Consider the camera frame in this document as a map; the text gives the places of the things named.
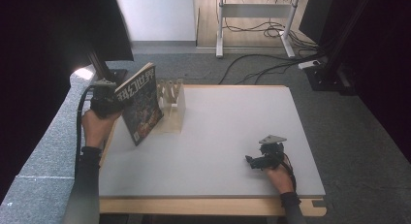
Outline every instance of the white wall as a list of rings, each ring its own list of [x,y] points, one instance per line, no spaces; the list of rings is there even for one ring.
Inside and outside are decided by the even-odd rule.
[[[131,41],[195,41],[194,0],[117,0]]]

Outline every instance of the black curtain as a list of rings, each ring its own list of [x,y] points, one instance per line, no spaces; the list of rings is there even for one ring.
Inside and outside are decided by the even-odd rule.
[[[3,200],[64,101],[70,75],[90,64],[89,47],[105,61],[133,55],[116,0],[2,0],[0,15]]]
[[[347,38],[338,38],[330,74],[343,66],[357,94],[411,162],[411,0],[367,0]]]

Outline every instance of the table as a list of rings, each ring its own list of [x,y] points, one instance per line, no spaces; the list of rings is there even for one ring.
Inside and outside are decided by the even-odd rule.
[[[278,193],[244,155],[287,138],[306,216],[321,216],[325,190],[289,88],[185,85],[181,134],[149,135],[135,147],[120,118],[100,172],[101,212],[283,215]]]
[[[223,57],[223,18],[224,17],[275,17],[287,18],[284,31],[280,31],[281,41],[289,57],[296,55],[288,41],[291,24],[297,10],[299,0],[292,0],[291,4],[225,4],[220,0],[218,6],[218,30],[215,54],[217,58]]]

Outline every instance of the book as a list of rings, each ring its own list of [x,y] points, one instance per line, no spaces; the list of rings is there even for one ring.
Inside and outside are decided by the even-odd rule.
[[[157,100],[155,65],[147,63],[118,86],[114,94],[126,105],[122,116],[137,146],[163,117]]]

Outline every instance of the small device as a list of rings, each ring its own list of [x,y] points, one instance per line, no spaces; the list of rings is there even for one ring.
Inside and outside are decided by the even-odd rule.
[[[293,182],[294,191],[297,189],[296,178],[294,177],[293,167],[291,166],[288,156],[284,153],[284,145],[282,142],[287,139],[277,137],[274,135],[268,135],[263,140],[259,141],[261,145],[260,151],[264,155],[263,157],[253,158],[245,155],[245,159],[250,164],[251,169],[276,169],[282,165],[290,176]]]
[[[302,62],[299,64],[299,69],[303,70],[310,67],[315,67],[321,65],[321,62],[318,60]]]
[[[114,92],[117,87],[115,82],[98,80],[94,82],[93,87],[90,109],[100,118],[106,118],[108,115],[124,109],[125,104],[115,97]]]

